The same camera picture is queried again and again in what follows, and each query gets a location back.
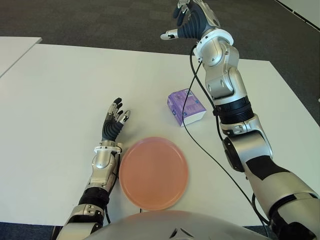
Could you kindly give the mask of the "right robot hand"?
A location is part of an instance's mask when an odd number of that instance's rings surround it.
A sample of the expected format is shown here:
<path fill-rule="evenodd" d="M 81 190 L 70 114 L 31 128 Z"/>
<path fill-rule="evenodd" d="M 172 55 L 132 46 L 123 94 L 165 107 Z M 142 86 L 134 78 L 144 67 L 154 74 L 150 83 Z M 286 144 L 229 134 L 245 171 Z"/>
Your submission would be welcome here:
<path fill-rule="evenodd" d="M 202 0 L 179 0 L 172 16 L 177 20 L 177 28 L 163 32 L 161 40 L 200 40 L 208 31 L 221 27 L 213 10 Z"/>

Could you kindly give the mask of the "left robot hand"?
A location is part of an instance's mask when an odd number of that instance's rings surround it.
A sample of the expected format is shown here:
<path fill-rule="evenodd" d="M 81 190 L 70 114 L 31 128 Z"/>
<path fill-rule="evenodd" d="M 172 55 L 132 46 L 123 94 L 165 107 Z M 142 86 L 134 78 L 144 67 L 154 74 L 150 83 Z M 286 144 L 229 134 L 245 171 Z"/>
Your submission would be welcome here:
<path fill-rule="evenodd" d="M 102 126 L 101 140 L 115 141 L 123 126 L 131 115 L 130 110 L 120 110 L 123 106 L 122 98 L 116 98 L 110 105 Z"/>

